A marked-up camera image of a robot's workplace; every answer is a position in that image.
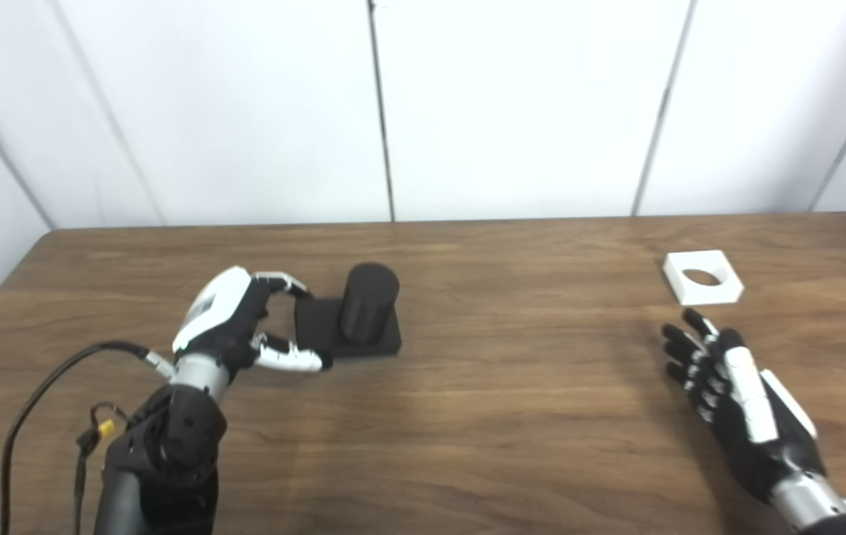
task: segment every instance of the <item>circular hole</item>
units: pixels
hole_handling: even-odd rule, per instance
[[[717,277],[706,271],[684,270],[682,273],[684,273],[684,277],[688,277],[692,282],[699,285],[705,285],[706,287],[715,287],[715,285],[721,284],[721,282],[717,280]]]

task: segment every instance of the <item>black rubber finger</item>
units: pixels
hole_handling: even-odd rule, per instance
[[[685,380],[688,379],[688,370],[678,363],[668,363],[665,366],[665,371],[671,376],[671,379],[677,380],[678,385],[684,385]]]
[[[681,346],[685,350],[685,352],[694,353],[697,349],[700,349],[700,346],[688,335],[687,332],[682,331],[680,328],[676,328],[676,326],[671,324],[664,324],[661,327],[661,334],[664,335],[664,338],[671,340],[671,342],[677,343],[678,346]]]
[[[674,342],[667,342],[664,344],[664,352],[668,353],[668,356],[672,359],[675,359],[681,366],[687,366],[691,363],[691,353],[687,352],[684,348],[682,348],[679,343]]]
[[[721,335],[717,339],[717,344],[724,352],[729,351],[733,348],[743,348],[745,346],[743,344],[743,338],[741,338],[740,333],[736,332],[732,328],[725,328],[723,329],[723,331],[721,331]]]
[[[702,337],[713,334],[711,332],[711,328],[708,327],[708,323],[704,320],[704,316],[702,316],[700,312],[695,311],[693,308],[685,308],[684,314],[682,314],[681,317],[684,318],[684,321],[694,328],[695,331],[700,333]]]

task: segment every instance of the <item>yellow connector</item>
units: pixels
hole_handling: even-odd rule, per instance
[[[100,437],[108,437],[116,430],[116,423],[110,418],[100,424]]]

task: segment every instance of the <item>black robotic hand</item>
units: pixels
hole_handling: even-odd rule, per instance
[[[664,325],[665,353],[674,359],[668,374],[711,424],[741,487],[769,502],[773,487],[791,474],[825,476],[813,422],[773,373],[757,372],[739,333],[718,332],[691,308],[685,309],[684,320],[703,341]]]
[[[783,383],[759,372],[733,329],[718,331],[694,309],[684,321],[699,340],[664,325],[668,374],[711,426],[733,477],[761,502],[773,505],[797,532],[846,535],[846,498],[825,480],[816,427]]]

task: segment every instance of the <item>black cylinder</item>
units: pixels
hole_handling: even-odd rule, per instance
[[[340,332],[349,342],[378,341],[393,312],[400,281],[383,264],[357,264],[347,275]]]

